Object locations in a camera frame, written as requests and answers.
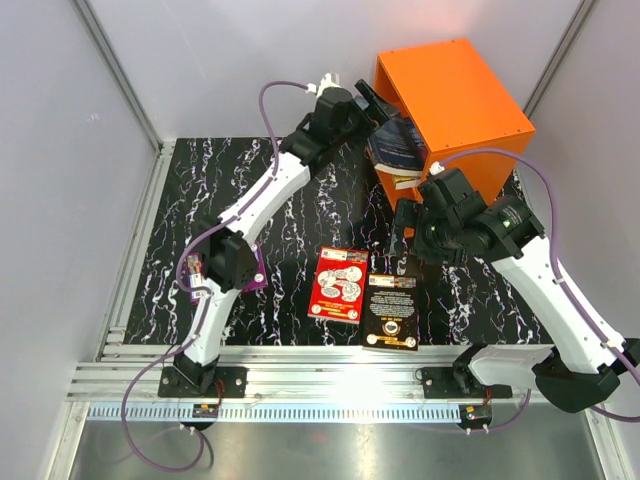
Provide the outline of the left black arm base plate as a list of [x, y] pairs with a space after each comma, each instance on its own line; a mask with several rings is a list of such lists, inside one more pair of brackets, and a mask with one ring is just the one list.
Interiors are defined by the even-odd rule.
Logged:
[[242, 399], [245, 397], [248, 369], [218, 366], [190, 378], [173, 366], [162, 370], [157, 395], [160, 398]]

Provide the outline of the black book gold text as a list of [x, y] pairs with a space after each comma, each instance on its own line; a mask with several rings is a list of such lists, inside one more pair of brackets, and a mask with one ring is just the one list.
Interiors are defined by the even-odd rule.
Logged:
[[360, 323], [362, 347], [376, 351], [418, 350], [417, 279], [370, 274]]

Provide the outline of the dark blue book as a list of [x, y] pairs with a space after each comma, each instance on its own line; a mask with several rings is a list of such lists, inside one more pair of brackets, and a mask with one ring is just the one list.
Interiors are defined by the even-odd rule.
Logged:
[[424, 168], [427, 147], [409, 117], [395, 117], [368, 139], [367, 153], [376, 170], [419, 177]]

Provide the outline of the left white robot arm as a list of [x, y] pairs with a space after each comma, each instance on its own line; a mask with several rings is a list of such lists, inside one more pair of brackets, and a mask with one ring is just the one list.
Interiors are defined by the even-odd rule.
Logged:
[[313, 111], [292, 133], [273, 140], [271, 164], [264, 174], [194, 238], [178, 260], [179, 288], [200, 295], [189, 333], [170, 355], [175, 377], [161, 381], [181, 394], [203, 397], [220, 386], [215, 373], [222, 333], [236, 298], [257, 272], [251, 247], [264, 226], [334, 160], [343, 145], [367, 142], [399, 114], [364, 80], [356, 82], [356, 95], [331, 75], [303, 88], [315, 97]]

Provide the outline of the blue sunset Jane Eyre book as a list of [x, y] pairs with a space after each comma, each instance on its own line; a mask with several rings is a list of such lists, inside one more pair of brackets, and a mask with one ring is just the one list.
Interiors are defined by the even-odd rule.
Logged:
[[410, 117], [402, 122], [394, 121], [392, 127], [391, 160], [392, 178], [396, 189], [417, 186], [425, 164], [428, 149]]

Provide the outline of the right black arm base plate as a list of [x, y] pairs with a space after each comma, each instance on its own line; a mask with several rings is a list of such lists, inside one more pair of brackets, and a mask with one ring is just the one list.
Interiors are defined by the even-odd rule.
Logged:
[[481, 385], [466, 370], [452, 366], [426, 366], [415, 370], [414, 378], [421, 384], [426, 399], [508, 399], [512, 388], [506, 385]]

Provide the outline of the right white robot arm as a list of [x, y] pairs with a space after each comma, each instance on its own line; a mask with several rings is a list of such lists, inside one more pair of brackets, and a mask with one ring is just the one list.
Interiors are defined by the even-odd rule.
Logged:
[[560, 410], [577, 413], [607, 400], [621, 376], [639, 364], [639, 341], [624, 338], [584, 298], [552, 255], [544, 227], [524, 201], [487, 204], [464, 173], [448, 169], [400, 198], [388, 253], [430, 265], [458, 266], [469, 257], [490, 264], [524, 299], [552, 343], [524, 347], [472, 345], [453, 363], [453, 385], [465, 397], [504, 385], [537, 390]]

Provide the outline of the red comic book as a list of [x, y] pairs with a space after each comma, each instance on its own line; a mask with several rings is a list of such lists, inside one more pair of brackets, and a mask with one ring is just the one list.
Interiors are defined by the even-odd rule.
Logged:
[[368, 262], [367, 251], [322, 247], [308, 316], [357, 325], [362, 316]]

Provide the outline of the purple treehouse book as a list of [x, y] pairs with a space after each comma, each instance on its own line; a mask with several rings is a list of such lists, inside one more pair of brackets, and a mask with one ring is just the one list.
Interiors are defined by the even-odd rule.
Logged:
[[[266, 268], [260, 245], [254, 243], [251, 250], [258, 262], [258, 268], [251, 281], [244, 287], [242, 293], [254, 292], [261, 290], [268, 285]], [[186, 272], [190, 288], [200, 287], [204, 283], [204, 255], [201, 253], [193, 253], [187, 257]]]

